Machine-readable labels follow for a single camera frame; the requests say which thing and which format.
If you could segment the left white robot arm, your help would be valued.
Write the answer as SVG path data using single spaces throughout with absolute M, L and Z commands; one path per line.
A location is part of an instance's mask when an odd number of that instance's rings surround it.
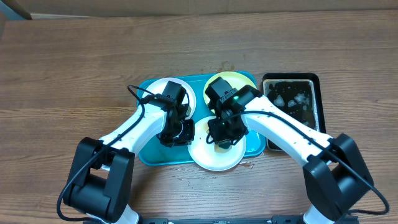
M 83 138 L 77 145 L 67 183 L 57 200 L 57 215 L 65 221 L 61 205 L 83 213 L 83 223 L 140 223 L 128 204 L 135 157 L 156 135 L 164 146 L 193 141 L 195 100 L 168 101 L 158 96 L 141 100 L 120 127 L 100 139 Z

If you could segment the yellow sponge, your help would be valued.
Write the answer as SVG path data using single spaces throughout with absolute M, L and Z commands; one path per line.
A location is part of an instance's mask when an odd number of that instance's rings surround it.
M 227 153 L 227 152 L 229 152 L 231 149 L 232 149 L 232 146 L 229 146 L 229 147 L 227 147 L 227 148 L 223 148 L 223 147 L 221 147 L 221 146 L 215 144 L 215 152 L 216 152 L 216 153 L 220 153 L 220 154 Z

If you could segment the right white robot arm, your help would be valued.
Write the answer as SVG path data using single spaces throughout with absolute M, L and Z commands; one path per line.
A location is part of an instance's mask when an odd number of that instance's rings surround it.
M 215 111 L 209 124 L 213 142 L 233 143 L 246 129 L 258 132 L 286 152 L 303 169 L 311 207 L 300 223 L 336 223 L 345 215 L 385 215 L 390 206 L 375 188 L 355 141 L 346 134 L 333 138 L 298 122 L 274 106 L 256 88 L 229 83 L 205 88 Z

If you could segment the white plate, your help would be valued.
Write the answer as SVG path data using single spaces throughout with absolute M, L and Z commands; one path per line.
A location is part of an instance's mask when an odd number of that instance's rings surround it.
M 246 152 L 246 137 L 243 137 L 227 153 L 216 153 L 215 143 L 207 144 L 208 124 L 216 116 L 202 118 L 195 123 L 194 140 L 188 145 L 188 152 L 192 159 L 204 169 L 211 171 L 225 171 L 238 165 Z
M 154 83 L 151 83 L 146 88 L 146 90 L 148 90 L 152 93 L 162 93 L 169 81 L 181 84 L 184 87 L 184 89 L 186 89 L 188 96 L 184 97 L 183 104 L 189 103 L 190 114 L 188 115 L 187 119 L 192 118 L 192 116 L 195 112 L 195 109 L 196 109 L 197 99 L 196 99 L 195 92 L 193 91 L 193 88 L 187 82 L 185 82 L 181 79 L 178 79 L 178 78 L 161 78 L 159 80 L 156 80 Z

